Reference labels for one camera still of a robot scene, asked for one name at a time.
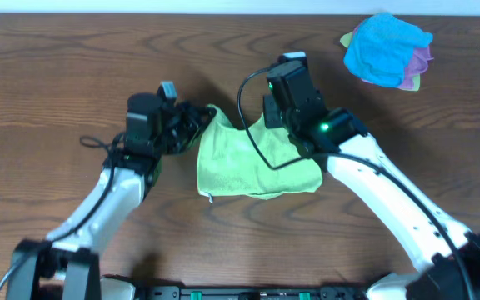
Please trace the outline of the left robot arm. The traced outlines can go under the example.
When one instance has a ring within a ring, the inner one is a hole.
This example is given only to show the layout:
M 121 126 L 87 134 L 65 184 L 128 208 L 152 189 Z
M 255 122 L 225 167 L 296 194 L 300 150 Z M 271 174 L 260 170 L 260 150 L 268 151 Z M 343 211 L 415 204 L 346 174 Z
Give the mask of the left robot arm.
M 164 155 L 185 153 L 216 116 L 213 107 L 138 93 L 127 100 L 126 129 L 110 143 L 83 136 L 107 157 L 96 186 L 44 240 L 22 240 L 0 281 L 8 299 L 142 299 L 128 279 L 102 277 L 99 260 L 161 172 Z

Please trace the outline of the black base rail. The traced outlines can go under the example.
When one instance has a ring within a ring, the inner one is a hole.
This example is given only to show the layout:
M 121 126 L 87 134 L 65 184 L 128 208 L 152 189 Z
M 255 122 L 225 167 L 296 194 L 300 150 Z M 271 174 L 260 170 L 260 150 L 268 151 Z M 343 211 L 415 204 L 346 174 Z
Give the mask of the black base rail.
M 147 285 L 128 277 L 100 279 L 103 299 L 123 300 L 367 300 L 360 287 L 184 287 L 164 283 Z

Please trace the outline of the green microfiber cloth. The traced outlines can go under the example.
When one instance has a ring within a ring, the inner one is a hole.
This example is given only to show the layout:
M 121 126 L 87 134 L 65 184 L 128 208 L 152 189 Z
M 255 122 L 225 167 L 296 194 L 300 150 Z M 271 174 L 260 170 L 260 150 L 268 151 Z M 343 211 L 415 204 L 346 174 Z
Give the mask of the green microfiber cloth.
M 302 160 L 273 171 L 259 157 L 245 131 L 236 129 L 217 106 L 197 156 L 197 190 L 208 198 L 249 196 L 269 200 L 286 193 L 314 193 L 323 183 L 318 164 Z

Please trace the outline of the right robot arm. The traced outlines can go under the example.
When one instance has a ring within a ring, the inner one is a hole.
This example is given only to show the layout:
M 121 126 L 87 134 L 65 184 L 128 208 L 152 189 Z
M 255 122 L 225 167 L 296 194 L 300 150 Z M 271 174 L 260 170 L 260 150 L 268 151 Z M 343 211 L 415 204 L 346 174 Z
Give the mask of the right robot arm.
M 264 113 L 287 130 L 301 158 L 352 190 L 402 245 L 415 269 L 391 273 L 367 299 L 480 299 L 480 233 L 451 217 L 386 156 L 346 108 L 328 109 L 302 59 L 267 70 Z

